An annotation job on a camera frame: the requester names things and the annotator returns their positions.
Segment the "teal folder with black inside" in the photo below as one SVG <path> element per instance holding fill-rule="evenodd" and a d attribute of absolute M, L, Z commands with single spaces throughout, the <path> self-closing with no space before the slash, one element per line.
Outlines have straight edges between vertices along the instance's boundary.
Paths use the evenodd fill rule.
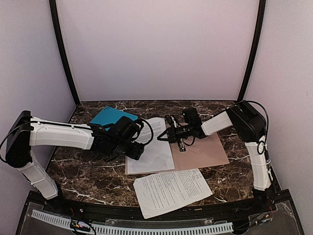
<path fill-rule="evenodd" d="M 138 126 L 135 122 L 137 119 L 138 116 L 136 115 L 106 106 L 90 123 L 88 123 L 88 126 L 106 126 L 113 124 L 117 130 L 122 130 L 122 128 L 128 126 L 129 124 L 134 124 L 135 128 L 140 128 L 140 126 Z"/>

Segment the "tan brown folder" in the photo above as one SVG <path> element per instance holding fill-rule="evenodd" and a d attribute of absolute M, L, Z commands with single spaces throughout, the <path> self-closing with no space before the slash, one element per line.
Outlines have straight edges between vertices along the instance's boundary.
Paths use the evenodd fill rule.
<path fill-rule="evenodd" d="M 169 145 L 175 171 L 229 164 L 223 145 L 216 133 L 204 139 L 195 140 L 194 144 L 188 146 L 184 152 L 180 152 L 175 143 Z"/>

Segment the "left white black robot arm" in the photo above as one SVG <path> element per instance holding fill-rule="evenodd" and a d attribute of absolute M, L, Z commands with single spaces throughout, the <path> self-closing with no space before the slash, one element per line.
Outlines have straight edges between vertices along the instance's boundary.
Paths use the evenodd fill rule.
<path fill-rule="evenodd" d="M 21 172 L 46 200 L 52 200 L 61 197 L 62 191 L 35 157 L 33 147 L 72 147 L 97 151 L 108 160 L 120 154 L 139 160 L 145 144 L 136 139 L 145 124 L 141 118 L 132 120 L 127 116 L 105 125 L 69 124 L 22 111 L 1 142 L 6 144 L 1 161 Z"/>

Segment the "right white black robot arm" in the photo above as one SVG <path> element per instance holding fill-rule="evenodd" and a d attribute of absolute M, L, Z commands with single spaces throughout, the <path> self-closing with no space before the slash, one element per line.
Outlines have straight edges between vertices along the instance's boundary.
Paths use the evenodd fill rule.
<path fill-rule="evenodd" d="M 202 121 L 196 108 L 182 111 L 185 125 L 178 122 L 174 115 L 166 115 L 168 128 L 157 140 L 177 143 L 181 152 L 185 151 L 188 137 L 204 139 L 228 127 L 233 127 L 245 143 L 253 172 L 253 196 L 265 199 L 273 182 L 270 158 L 267 148 L 269 117 L 253 107 L 255 101 L 242 100 Z"/>

